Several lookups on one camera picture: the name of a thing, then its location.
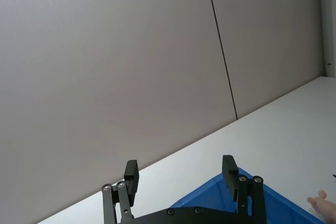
white tabletop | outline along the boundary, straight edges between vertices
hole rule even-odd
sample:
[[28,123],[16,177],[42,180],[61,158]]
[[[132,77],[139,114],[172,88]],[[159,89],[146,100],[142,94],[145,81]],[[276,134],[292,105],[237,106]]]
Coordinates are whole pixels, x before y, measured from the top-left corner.
[[[319,189],[336,202],[335,139],[336,79],[319,77],[141,170],[132,213],[138,217],[169,207],[221,173],[224,154],[314,213],[307,197]],[[55,223],[103,224],[101,192],[40,222]]]

human hand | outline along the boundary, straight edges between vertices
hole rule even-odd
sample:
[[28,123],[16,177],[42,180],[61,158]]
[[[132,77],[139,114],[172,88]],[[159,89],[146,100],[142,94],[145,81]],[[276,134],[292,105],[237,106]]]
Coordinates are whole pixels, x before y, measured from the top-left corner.
[[309,197],[307,201],[311,206],[322,215],[326,223],[336,223],[336,204],[326,200],[327,194],[323,190],[319,190],[319,196]]

black metal bracket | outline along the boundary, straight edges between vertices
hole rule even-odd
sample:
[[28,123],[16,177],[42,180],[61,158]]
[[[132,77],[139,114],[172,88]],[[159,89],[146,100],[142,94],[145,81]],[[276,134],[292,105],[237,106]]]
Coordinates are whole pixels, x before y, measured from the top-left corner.
[[[237,202],[236,212],[226,212],[204,207],[168,208],[152,214],[134,218],[131,207],[139,183],[139,169],[136,160],[127,162],[124,181],[115,186],[102,186],[104,224],[117,224],[115,205],[120,203],[121,222],[130,224],[183,224],[183,223],[245,223],[267,224],[263,179],[252,179],[240,175],[234,158],[224,155],[222,174],[226,180],[233,201]],[[248,197],[252,200],[252,215],[248,215]]]

blue bin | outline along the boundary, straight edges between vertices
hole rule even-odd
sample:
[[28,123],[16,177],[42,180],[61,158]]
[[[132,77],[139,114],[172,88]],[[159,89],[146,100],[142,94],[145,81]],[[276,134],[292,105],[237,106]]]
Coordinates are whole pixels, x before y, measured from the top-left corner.
[[[251,175],[242,169],[239,169],[239,173],[252,178]],[[321,220],[295,205],[293,202],[287,200],[266,185],[264,185],[264,196],[269,224],[323,223]],[[249,202],[248,206],[249,214],[251,214],[250,204],[251,202]],[[210,179],[208,182],[172,205],[173,208],[196,206],[229,212],[234,212],[236,210],[236,203],[232,201],[230,191],[226,187],[222,174]]]

black vertical line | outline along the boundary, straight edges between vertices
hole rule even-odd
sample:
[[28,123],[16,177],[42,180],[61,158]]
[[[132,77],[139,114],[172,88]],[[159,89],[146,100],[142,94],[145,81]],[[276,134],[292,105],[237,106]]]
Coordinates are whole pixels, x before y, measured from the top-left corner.
[[213,0],[211,0],[211,4],[212,4],[212,10],[214,11],[214,16],[215,16],[215,21],[216,21],[216,27],[217,27],[217,32],[218,32],[218,36],[219,36],[219,42],[221,43],[221,49],[222,49],[222,54],[223,54],[223,59],[224,59],[224,65],[225,65],[225,70],[226,70],[226,74],[227,74],[227,79],[228,79],[228,82],[229,82],[229,87],[230,87],[230,92],[231,92],[233,107],[235,109],[236,119],[238,120],[235,99],[233,98],[233,92],[232,92],[232,87],[231,87],[229,72],[227,71],[227,64],[226,64],[224,50],[223,50],[223,43],[222,43],[221,33],[219,32],[219,27],[218,27],[218,22],[217,22],[217,16],[216,16],[215,6],[214,6],[214,1]]

